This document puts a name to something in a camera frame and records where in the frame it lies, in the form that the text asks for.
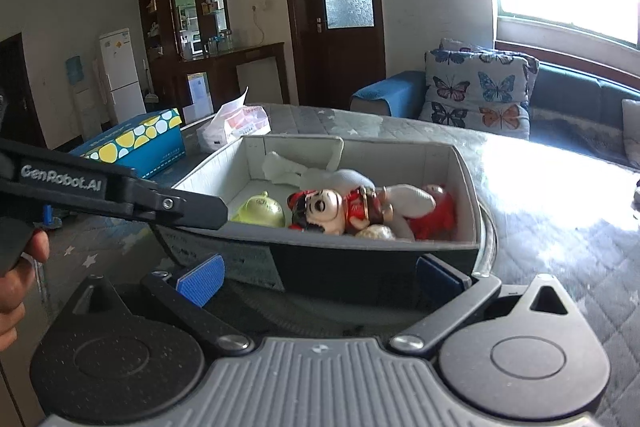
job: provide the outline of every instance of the toy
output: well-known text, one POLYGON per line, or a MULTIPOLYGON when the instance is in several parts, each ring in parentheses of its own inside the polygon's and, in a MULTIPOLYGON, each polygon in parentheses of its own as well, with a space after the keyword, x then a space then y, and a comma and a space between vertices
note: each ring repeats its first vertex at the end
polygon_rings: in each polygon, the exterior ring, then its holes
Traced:
POLYGON ((409 219, 409 227, 419 241, 441 238, 456 227, 456 204, 453 196, 439 185, 427 185, 423 190, 433 197, 436 208, 425 216, 409 219))
POLYGON ((358 187, 374 188, 366 176, 351 169, 338 169, 344 141, 336 139, 332 157, 326 169, 307 168, 283 158, 276 152, 267 153, 262 163, 265 178, 276 185, 293 185, 300 190, 323 190, 330 188, 346 196, 358 187))
POLYGON ((428 193, 411 185, 359 187, 342 196, 335 190, 303 190, 287 200, 291 228, 353 235, 370 225, 387 225, 401 239, 413 239, 407 217, 422 217, 435 208, 428 193))
POLYGON ((371 225, 364 230, 360 230, 356 237, 362 239, 381 239, 383 241, 392 241, 396 238, 393 231, 386 225, 371 225))
POLYGON ((268 197, 266 192, 253 196, 246 200, 230 221, 246 223, 248 225, 260 225, 274 229, 285 226, 284 211, 280 204, 268 197))

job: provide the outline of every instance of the triangular cutout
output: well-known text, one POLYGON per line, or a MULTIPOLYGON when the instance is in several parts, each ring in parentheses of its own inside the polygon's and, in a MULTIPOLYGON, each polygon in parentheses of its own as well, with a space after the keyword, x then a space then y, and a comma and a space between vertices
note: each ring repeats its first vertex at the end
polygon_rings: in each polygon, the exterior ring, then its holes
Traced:
POLYGON ((566 315, 567 311, 552 286, 542 286, 531 304, 532 311, 566 315))

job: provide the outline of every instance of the sofa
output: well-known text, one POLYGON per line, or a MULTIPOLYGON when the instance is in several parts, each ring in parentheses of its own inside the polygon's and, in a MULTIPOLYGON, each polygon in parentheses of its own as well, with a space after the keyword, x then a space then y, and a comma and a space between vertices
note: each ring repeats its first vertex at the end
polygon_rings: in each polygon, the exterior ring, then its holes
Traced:
MULTIPOLYGON (((417 120, 424 71, 403 71, 353 94, 350 110, 417 120)), ((640 91, 606 78, 541 62, 530 96, 531 141, 632 166, 623 144, 622 100, 640 91)))

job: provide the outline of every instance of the orange butterfly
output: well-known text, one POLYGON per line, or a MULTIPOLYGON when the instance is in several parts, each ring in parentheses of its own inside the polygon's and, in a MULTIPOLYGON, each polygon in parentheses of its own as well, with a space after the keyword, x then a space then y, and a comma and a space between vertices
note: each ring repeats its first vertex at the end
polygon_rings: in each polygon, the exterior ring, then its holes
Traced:
POLYGON ((520 127, 520 110, 517 105, 510 105, 503 112, 498 110, 489 109, 488 107, 478 107, 482 113, 482 123, 487 127, 493 127, 500 122, 500 129, 502 124, 505 124, 509 129, 515 130, 520 127))

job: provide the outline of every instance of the brown wooden door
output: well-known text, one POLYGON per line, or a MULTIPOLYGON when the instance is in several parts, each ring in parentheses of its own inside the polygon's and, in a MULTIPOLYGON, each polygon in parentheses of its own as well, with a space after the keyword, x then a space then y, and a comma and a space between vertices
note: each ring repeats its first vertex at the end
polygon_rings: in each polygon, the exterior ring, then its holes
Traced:
POLYGON ((300 102, 347 109, 385 78, 381 0, 288 0, 300 102))
POLYGON ((31 98, 20 34, 0 42, 0 88, 6 107, 0 136, 45 147, 44 136, 31 98))

